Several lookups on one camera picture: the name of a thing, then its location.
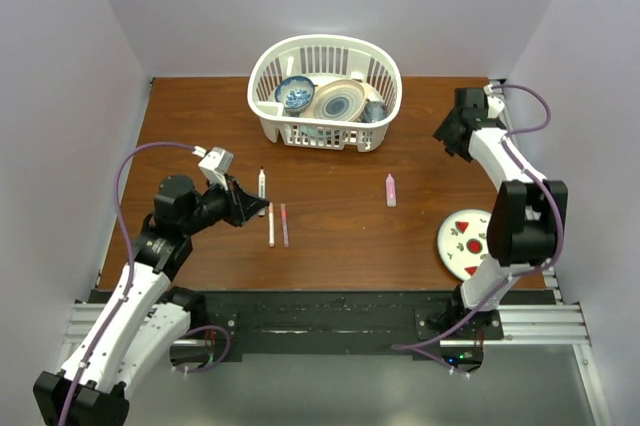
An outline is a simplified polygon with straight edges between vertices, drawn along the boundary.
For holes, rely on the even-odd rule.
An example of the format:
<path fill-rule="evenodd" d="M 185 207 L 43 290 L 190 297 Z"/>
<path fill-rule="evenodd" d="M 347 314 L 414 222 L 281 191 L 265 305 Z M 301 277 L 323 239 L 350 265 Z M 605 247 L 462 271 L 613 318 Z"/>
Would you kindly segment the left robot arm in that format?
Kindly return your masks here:
<path fill-rule="evenodd" d="M 193 235 L 220 221 L 241 227 L 268 201 L 229 176 L 199 193 L 187 176 L 165 178 L 133 246 L 132 263 L 74 353 L 33 386 L 47 425 L 121 425 L 134 390 L 180 337 L 209 329 L 203 296 L 172 287 Z"/>

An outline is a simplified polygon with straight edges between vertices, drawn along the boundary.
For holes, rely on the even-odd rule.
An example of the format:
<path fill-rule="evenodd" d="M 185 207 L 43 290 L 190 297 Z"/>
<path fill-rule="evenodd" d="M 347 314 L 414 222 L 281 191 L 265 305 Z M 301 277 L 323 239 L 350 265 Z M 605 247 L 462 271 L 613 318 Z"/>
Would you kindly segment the white pink pen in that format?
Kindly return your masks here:
<path fill-rule="evenodd" d="M 270 248 L 275 247 L 275 216 L 273 203 L 268 206 L 268 245 Z"/>

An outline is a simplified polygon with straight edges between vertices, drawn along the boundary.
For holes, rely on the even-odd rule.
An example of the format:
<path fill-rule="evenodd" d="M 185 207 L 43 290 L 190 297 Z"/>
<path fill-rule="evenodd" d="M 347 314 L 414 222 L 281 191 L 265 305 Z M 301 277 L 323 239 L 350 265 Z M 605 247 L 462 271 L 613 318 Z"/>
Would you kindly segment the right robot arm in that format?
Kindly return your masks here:
<path fill-rule="evenodd" d="M 536 99 L 543 107 L 542 123 L 508 129 L 500 119 L 499 93 L 506 89 Z M 495 310 L 520 278 L 552 267 L 562 252 L 568 187 L 536 170 L 513 142 L 516 135 L 543 130 L 550 120 L 548 103 L 532 89 L 489 84 L 457 88 L 452 109 L 433 134 L 450 156 L 477 162 L 497 191 L 487 227 L 488 256 L 458 287 L 460 305 L 445 315 L 456 338 L 469 338 L 481 326 L 479 312 Z"/>

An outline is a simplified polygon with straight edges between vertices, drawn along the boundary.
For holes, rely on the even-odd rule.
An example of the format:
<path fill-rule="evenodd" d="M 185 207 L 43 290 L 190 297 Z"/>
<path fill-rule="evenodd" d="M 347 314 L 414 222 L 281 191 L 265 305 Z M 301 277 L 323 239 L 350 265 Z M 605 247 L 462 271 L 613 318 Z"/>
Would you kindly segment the red purple pen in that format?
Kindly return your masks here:
<path fill-rule="evenodd" d="M 290 245 L 289 231 L 288 231 L 288 217 L 287 217 L 286 204 L 284 203 L 280 204 L 280 214 L 281 214 L 283 245 L 285 248 L 288 248 Z"/>

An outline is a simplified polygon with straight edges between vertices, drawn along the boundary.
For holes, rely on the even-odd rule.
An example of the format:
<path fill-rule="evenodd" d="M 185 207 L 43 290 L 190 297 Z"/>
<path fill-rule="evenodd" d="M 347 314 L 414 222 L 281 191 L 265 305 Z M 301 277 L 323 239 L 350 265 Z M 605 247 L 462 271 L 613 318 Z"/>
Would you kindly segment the white black marker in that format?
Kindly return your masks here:
<path fill-rule="evenodd" d="M 258 195 L 261 199 L 266 199 L 266 172 L 264 167 L 260 167 L 259 173 L 258 173 Z M 264 217 L 266 214 L 266 209 L 265 207 L 263 207 L 259 213 L 258 216 L 259 217 Z"/>

